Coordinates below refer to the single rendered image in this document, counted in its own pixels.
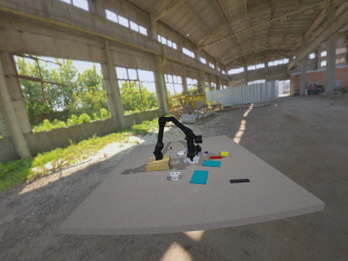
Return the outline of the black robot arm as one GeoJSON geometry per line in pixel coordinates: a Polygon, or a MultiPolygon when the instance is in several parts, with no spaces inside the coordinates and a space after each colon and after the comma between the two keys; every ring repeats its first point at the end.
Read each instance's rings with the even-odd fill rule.
{"type": "MultiPolygon", "coordinates": [[[[158,119],[158,125],[159,125],[158,141],[157,141],[155,150],[153,152],[153,154],[155,155],[156,161],[163,159],[161,151],[164,147],[164,143],[162,143],[162,138],[163,138],[163,132],[164,132],[164,127],[165,127],[166,122],[174,123],[176,126],[178,126],[184,132],[184,134],[187,136],[187,137],[185,137],[185,140],[187,139],[188,145],[193,145],[194,142],[195,143],[202,143],[202,135],[196,136],[193,133],[192,129],[184,126],[174,116],[171,116],[171,117],[162,116],[158,119]]],[[[194,152],[196,152],[196,151],[201,153],[202,148],[200,147],[200,145],[197,145],[197,146],[194,145],[194,152]]]]}

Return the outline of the white plate with two holes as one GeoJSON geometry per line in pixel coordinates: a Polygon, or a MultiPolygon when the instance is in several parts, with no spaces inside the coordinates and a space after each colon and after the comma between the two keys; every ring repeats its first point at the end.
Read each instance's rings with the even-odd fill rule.
{"type": "Polygon", "coordinates": [[[170,172],[170,175],[172,177],[177,177],[177,176],[179,176],[179,174],[181,174],[181,172],[170,172]]]}

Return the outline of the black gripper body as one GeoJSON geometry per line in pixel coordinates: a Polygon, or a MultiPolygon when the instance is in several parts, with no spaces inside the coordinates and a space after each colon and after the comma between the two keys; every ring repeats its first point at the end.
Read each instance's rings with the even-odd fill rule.
{"type": "Polygon", "coordinates": [[[193,145],[188,145],[188,154],[187,154],[187,158],[194,158],[195,157],[195,153],[194,153],[194,144],[193,145]]]}

